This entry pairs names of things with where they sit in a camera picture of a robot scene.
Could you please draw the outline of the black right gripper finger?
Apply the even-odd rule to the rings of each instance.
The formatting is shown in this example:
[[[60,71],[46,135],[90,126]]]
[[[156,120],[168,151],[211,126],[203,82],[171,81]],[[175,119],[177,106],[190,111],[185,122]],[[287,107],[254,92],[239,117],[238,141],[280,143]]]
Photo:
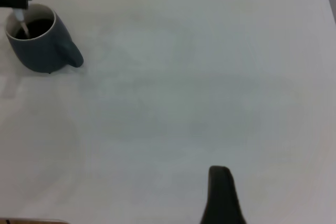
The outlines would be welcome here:
[[[225,166],[209,168],[207,203],[201,223],[246,223],[234,178]]]

